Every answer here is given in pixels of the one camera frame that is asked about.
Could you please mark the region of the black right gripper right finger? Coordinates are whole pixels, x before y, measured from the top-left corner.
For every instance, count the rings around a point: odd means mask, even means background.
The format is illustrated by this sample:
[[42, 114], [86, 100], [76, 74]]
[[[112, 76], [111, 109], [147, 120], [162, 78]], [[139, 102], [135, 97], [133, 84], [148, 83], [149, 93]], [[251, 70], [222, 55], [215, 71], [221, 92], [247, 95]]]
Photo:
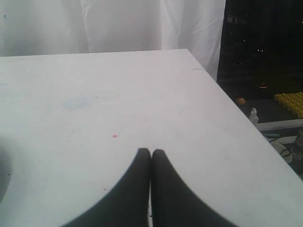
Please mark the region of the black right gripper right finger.
[[164, 150], [151, 162], [151, 209], [155, 227], [231, 227], [183, 182]]

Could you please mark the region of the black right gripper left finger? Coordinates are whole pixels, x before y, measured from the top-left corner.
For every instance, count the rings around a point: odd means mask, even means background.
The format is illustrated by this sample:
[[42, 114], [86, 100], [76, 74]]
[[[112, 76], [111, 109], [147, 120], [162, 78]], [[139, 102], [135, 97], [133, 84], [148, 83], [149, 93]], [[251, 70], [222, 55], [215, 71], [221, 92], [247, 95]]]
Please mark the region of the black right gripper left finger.
[[93, 207], [66, 227], [147, 227], [151, 154], [138, 149], [118, 183]]

